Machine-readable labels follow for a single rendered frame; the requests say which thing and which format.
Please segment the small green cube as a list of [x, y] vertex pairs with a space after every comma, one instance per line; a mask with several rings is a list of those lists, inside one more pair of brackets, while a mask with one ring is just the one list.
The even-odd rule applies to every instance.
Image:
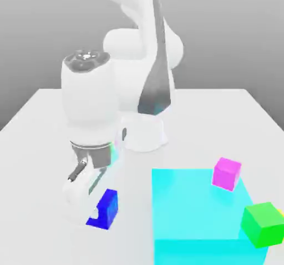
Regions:
[[274, 246], [284, 240], [284, 216], [271, 202], [246, 206], [241, 228], [255, 248]]

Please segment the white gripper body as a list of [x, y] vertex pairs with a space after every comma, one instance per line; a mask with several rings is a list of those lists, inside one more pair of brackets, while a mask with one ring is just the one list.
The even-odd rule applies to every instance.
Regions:
[[67, 210], [96, 206], [108, 188], [109, 170], [77, 165], [63, 185], [62, 206]]

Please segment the small magenta cube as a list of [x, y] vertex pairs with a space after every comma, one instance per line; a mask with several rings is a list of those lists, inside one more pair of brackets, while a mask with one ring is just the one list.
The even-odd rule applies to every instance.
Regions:
[[212, 184], [233, 191], [239, 180], [242, 163], [221, 157], [214, 166]]

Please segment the small blue cube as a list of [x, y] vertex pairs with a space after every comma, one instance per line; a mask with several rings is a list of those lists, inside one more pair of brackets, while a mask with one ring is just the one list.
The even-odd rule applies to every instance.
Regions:
[[98, 218], [89, 217], [86, 225], [108, 230], [118, 213], [118, 192], [106, 189], [97, 204]]

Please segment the large cyan box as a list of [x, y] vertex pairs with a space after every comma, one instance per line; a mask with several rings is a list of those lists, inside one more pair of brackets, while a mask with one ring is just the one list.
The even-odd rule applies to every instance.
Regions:
[[211, 180], [211, 169], [152, 170], [154, 265], [264, 265], [268, 249], [240, 226], [244, 183], [230, 192]]

